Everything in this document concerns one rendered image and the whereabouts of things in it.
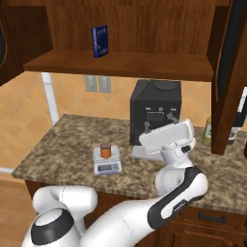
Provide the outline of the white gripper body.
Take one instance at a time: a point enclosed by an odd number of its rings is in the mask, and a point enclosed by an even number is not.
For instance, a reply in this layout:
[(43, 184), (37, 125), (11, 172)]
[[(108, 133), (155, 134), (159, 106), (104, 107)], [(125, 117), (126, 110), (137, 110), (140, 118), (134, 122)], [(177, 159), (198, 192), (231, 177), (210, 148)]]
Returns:
[(194, 127), (189, 119), (179, 123), (171, 123), (149, 133), (143, 133), (139, 142), (147, 153), (157, 153), (163, 147), (176, 144), (178, 147), (189, 146), (191, 150), (195, 147)]

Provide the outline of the orange jam jar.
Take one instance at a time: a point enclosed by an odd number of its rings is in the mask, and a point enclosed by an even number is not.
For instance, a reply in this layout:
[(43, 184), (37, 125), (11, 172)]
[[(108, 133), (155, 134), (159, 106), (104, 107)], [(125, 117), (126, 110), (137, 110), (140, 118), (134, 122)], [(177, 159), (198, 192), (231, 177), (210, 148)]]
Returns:
[(100, 144), (100, 156), (102, 158), (110, 158), (111, 157), (111, 145), (109, 143), (101, 143)]

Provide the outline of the white digital scale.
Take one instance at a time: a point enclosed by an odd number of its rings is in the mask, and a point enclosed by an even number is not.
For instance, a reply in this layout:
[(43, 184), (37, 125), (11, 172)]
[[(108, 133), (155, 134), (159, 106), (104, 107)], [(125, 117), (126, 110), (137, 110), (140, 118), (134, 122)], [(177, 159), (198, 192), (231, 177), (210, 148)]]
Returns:
[(111, 156), (109, 158), (103, 158), (100, 154), (100, 147), (95, 147), (93, 161), (96, 176), (112, 175), (122, 171), (121, 156), (117, 146), (111, 147)]

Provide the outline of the wooden cabinet door with dark panel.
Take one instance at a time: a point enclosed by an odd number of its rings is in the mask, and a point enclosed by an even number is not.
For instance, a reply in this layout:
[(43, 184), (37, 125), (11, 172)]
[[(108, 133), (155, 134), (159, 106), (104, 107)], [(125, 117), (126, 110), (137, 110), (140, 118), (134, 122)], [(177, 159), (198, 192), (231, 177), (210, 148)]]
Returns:
[(211, 152), (223, 155), (247, 86), (247, 0), (215, 8), (206, 56), (211, 82)]

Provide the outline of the wooden base cabinet door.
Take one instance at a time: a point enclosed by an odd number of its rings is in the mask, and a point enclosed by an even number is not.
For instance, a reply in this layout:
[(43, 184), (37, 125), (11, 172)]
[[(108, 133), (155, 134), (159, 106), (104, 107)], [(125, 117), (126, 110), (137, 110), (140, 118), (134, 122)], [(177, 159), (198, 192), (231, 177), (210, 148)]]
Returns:
[(245, 247), (246, 232), (172, 224), (159, 235), (159, 247)]

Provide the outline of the black coffee machine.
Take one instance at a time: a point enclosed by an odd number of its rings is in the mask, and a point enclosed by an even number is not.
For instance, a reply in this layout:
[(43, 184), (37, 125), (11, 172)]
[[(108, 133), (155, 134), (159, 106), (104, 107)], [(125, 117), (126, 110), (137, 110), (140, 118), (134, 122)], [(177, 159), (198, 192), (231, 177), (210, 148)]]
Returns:
[(181, 108), (181, 83), (179, 81), (139, 79), (130, 98), (130, 145), (133, 158), (162, 161), (161, 154), (145, 154), (139, 136), (145, 131), (171, 124), (166, 115), (170, 112), (179, 119)]

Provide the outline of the yellow-green bottle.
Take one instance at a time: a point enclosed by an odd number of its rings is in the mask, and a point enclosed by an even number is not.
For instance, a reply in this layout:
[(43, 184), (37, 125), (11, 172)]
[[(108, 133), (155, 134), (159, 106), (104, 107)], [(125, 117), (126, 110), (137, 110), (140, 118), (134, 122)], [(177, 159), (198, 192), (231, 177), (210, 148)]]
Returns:
[(206, 127), (204, 130), (203, 140), (206, 143), (211, 142), (211, 117), (208, 117), (206, 120)]

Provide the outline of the dark bottle with white neck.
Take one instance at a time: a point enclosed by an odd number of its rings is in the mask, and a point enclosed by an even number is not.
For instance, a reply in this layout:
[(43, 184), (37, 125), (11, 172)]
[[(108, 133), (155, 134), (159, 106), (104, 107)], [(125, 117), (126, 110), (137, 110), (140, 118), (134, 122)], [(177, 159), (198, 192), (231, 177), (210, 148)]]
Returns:
[(243, 127), (246, 119), (246, 115), (247, 115), (247, 87), (244, 88), (240, 102), (238, 104), (238, 108), (235, 114), (235, 119), (233, 122), (233, 127), (231, 129), (231, 133), (228, 139), (229, 145), (231, 145), (234, 142), (237, 132), (241, 129), (241, 127)]

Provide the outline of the blue box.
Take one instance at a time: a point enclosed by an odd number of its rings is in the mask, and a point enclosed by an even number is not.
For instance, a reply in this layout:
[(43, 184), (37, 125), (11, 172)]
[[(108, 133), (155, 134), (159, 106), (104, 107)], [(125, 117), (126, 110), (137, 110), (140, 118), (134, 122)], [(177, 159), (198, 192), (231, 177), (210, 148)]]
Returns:
[(94, 57), (99, 58), (108, 53), (108, 29), (106, 25), (92, 28)]

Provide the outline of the wooden drawer front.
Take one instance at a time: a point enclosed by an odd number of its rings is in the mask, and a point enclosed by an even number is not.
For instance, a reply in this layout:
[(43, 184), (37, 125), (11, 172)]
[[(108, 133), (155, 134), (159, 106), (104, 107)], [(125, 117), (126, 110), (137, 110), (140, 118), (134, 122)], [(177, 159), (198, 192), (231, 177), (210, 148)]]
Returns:
[[(207, 220), (199, 219), (198, 213), (202, 212), (204, 216), (209, 216), (213, 218), (220, 218), (221, 216), (226, 216), (227, 223), (217, 223), (211, 222)], [(193, 223), (197, 225), (205, 225), (205, 226), (216, 226), (217, 228), (225, 228), (237, 231), (245, 231), (247, 226), (247, 216), (242, 214), (235, 214), (225, 211), (212, 210), (207, 208), (199, 208), (190, 206), (180, 212), (177, 216), (179, 221), (186, 223)]]

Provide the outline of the grey wall socket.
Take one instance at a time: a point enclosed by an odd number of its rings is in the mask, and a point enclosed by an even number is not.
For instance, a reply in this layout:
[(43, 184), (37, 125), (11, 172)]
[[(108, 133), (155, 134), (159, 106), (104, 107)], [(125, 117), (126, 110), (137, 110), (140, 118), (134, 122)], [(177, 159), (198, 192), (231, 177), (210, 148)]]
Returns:
[(86, 92), (97, 92), (97, 83), (95, 75), (85, 75), (85, 91)]
[(109, 76), (100, 76), (98, 78), (99, 91), (101, 93), (111, 93), (111, 78)]

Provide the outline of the wooden wall cabinet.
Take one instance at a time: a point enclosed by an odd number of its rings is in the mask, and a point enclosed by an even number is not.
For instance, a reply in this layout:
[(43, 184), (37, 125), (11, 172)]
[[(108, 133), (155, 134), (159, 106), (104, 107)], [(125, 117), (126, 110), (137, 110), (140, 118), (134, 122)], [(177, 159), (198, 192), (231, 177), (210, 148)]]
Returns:
[[(26, 70), (209, 81), (215, 8), (228, 0), (45, 0), (53, 48)], [(92, 28), (106, 25), (95, 58)]]

